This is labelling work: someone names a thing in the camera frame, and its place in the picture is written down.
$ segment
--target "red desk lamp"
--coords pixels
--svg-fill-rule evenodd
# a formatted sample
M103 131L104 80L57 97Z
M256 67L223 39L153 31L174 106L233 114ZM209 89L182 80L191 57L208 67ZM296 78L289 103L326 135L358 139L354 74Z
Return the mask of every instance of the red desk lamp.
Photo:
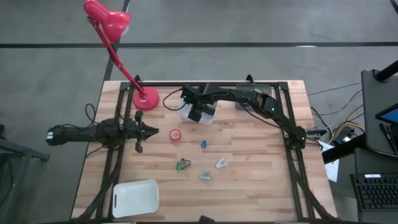
M129 72L123 67L122 61L120 61L111 45L111 43L119 40L120 36L128 31L131 16L121 11L110 11L97 0L86 0L84 8L89 15L88 20L107 48L112 62L138 90L132 97L132 102L136 108L144 111L155 108L159 102L159 94L156 89L152 87L143 87L133 79Z

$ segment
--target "white cutting board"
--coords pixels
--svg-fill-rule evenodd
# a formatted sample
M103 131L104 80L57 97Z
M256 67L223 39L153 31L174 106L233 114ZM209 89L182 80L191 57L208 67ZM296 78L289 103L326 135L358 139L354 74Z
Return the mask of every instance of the white cutting board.
M154 213L158 208L156 180L117 184L113 188L112 214L115 218Z

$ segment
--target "binder clip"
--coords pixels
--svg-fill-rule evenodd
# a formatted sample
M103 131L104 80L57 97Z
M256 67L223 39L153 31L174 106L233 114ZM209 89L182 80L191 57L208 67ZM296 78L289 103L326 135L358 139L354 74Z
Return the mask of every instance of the binder clip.
M211 177L209 176L210 174L210 170L205 170L203 171L203 173L200 174L199 178L201 178L201 180L210 180Z
M206 149L206 147L207 147L207 142L206 142L206 140L204 140L203 142L201 142L201 147L204 148L204 149Z
M224 162L224 163L223 163L223 161L224 161L224 158L219 159L219 161L218 161L217 164L216 164L216 168L217 168L217 169L219 169L219 168L221 168L221 167L224 167L224 166L227 166L227 165L228 165L227 162Z
M175 166L175 168L177 170L183 170L183 169L187 168L189 165L191 165L191 161L182 158L180 161L177 162L177 165Z

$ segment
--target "lamp arm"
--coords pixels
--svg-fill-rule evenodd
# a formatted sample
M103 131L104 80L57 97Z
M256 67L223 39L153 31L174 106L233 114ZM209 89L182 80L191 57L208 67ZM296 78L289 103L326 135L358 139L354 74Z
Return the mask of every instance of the lamp arm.
M100 39L102 40L102 42L104 43L106 49L109 52L109 55L112 59L112 62L115 64L115 66L117 66L117 68L120 70L120 72L123 73L123 75L137 88L137 90L145 95L144 89L141 87L141 85L135 80L133 79L133 77L130 75L130 73L124 68L122 61L120 61L118 55L116 54L116 52L114 51L112 45L109 43L109 41L107 40L107 38L105 37L103 31L100 28L100 24L94 20L93 18L88 18L90 24L93 26L94 30L97 32L98 36L100 37Z

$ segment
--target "wooden table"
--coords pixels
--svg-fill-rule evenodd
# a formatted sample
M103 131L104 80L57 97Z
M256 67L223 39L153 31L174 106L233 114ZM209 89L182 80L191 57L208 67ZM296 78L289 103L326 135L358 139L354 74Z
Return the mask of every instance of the wooden table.
M297 124L312 128L304 82L287 82ZM97 121L114 116L119 86L120 82L104 83ZM119 220L198 221L200 215L219 222L296 220L281 130L236 110L234 103L227 101L218 102L216 120L211 125L184 121L161 103L176 89L175 86L157 87L160 103L156 109L144 112L143 120L160 132L142 143L142 154L134 150L134 140L128 141L120 176L120 183L155 179L159 185L160 207L156 213ZM178 103L179 94L166 101L169 107L177 107ZM169 132L173 128L181 130L181 141L170 141ZM201 148L202 140L208 143L206 149ZM88 152L99 146L91 143ZM228 161L228 166L216 169L215 164L221 157ZM328 212L336 216L319 147L307 144L303 157L312 192ZM192 165L177 171L175 165L181 158L191 160ZM105 159L106 149L86 159L72 217L79 216L98 193ZM199 179L205 169L211 170L211 180Z

